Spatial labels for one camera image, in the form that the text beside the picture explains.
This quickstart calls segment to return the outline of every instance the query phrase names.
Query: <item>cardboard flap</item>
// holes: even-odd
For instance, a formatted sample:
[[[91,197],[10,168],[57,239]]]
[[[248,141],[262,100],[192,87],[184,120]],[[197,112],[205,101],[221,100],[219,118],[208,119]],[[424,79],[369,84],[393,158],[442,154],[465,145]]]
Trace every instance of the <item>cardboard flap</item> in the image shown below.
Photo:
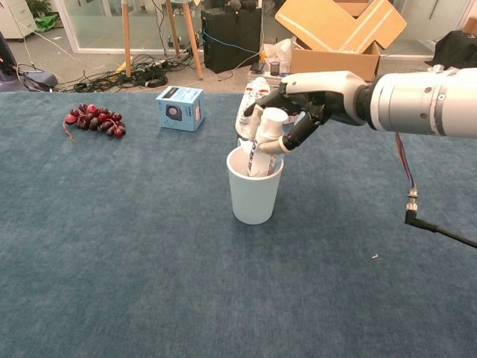
[[[352,17],[360,16],[369,5],[368,0],[334,0]]]
[[[363,53],[373,41],[387,48],[406,21],[388,0],[374,0],[354,19],[333,0],[287,0],[275,19],[309,48]]]

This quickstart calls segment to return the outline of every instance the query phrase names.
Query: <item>glass wall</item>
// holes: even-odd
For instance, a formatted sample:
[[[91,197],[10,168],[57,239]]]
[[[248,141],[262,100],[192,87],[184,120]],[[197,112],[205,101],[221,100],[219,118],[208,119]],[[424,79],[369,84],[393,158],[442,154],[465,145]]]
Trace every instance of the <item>glass wall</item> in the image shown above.
[[[81,49],[124,48],[121,0],[55,0],[63,6],[68,25]],[[128,0],[130,10],[131,48],[136,50],[173,49],[171,28],[164,0]],[[226,0],[203,0],[223,4]],[[466,9],[475,0],[390,0],[407,20],[408,26],[383,54],[432,56],[435,40],[458,28]],[[276,43],[292,34],[275,20],[275,14],[285,0],[263,0],[265,43]],[[181,47],[189,44],[182,0],[172,0],[177,35]],[[192,21],[199,30],[203,2],[191,3]]]
[[[133,49],[173,48],[171,27],[164,1],[128,0]],[[79,48],[124,48],[121,0],[65,0],[69,25]],[[189,44],[182,3],[172,3],[181,47]],[[200,28],[199,7],[192,5],[194,28]]]

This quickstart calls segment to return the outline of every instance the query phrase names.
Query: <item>white plastic bag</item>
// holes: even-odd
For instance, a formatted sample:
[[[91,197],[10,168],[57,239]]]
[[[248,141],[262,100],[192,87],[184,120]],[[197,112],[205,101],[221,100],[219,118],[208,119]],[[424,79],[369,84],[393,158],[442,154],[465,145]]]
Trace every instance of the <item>white plastic bag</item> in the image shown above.
[[[265,43],[263,49],[265,50],[265,62],[268,68],[270,68],[270,63],[276,61],[280,62],[280,73],[289,73],[292,42],[296,40],[296,37],[292,37],[291,39],[284,39],[274,45]]]

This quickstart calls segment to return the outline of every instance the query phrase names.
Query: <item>red grapes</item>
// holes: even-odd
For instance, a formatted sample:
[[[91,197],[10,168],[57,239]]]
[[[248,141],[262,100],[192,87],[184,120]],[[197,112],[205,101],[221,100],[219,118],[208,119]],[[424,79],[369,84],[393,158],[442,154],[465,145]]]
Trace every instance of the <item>red grapes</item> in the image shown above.
[[[63,121],[63,129],[66,135],[73,141],[65,125],[76,125],[83,130],[104,131],[109,136],[121,138],[126,134],[126,126],[122,121],[122,115],[109,111],[106,107],[97,108],[94,104],[81,103],[78,109],[72,108]]]

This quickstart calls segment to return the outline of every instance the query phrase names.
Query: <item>grape stem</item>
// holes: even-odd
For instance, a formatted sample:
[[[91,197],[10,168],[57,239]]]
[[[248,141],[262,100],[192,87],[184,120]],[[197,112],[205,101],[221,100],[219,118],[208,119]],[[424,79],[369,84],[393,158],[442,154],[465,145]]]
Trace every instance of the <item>grape stem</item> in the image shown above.
[[[118,125],[117,125],[112,119],[109,119],[109,118],[108,118],[108,119],[106,120],[106,122],[111,122],[111,123],[113,123],[114,129],[116,129],[116,128],[118,127]]]
[[[72,142],[74,142],[75,140],[73,139],[72,134],[69,132],[69,129],[65,126],[65,121],[63,121],[63,129],[64,129],[66,135],[68,136],[68,138],[69,138]]]

